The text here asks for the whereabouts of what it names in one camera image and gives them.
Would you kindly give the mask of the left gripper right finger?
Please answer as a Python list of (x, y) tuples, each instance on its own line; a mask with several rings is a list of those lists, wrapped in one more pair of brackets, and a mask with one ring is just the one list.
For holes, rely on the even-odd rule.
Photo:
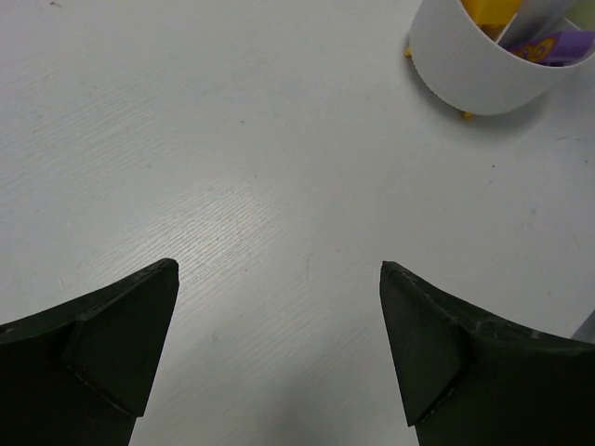
[(379, 295), (422, 445), (590, 445), (594, 346), (501, 318), (395, 262)]

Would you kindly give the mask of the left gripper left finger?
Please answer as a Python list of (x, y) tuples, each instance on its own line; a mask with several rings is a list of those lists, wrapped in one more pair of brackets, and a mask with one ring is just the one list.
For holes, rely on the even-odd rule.
[(161, 259), (1, 327), (4, 445), (127, 445), (146, 411), (179, 291)]

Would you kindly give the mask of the purple butterfly lego brick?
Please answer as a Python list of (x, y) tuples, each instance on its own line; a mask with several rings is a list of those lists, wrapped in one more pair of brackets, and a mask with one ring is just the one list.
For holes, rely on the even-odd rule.
[(593, 31), (559, 31), (504, 49), (534, 64), (563, 67), (585, 59), (593, 46)]

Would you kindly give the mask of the orange long lego brick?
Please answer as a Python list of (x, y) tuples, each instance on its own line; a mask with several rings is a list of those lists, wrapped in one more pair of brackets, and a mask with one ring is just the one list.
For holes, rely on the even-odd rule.
[(521, 3), (522, 0), (461, 0), (471, 20), (493, 39), (512, 21)]

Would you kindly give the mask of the lime lego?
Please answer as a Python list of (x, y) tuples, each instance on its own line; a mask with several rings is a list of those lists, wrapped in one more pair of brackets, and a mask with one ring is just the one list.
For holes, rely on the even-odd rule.
[(595, 0), (578, 0), (564, 14), (576, 27), (595, 30)]

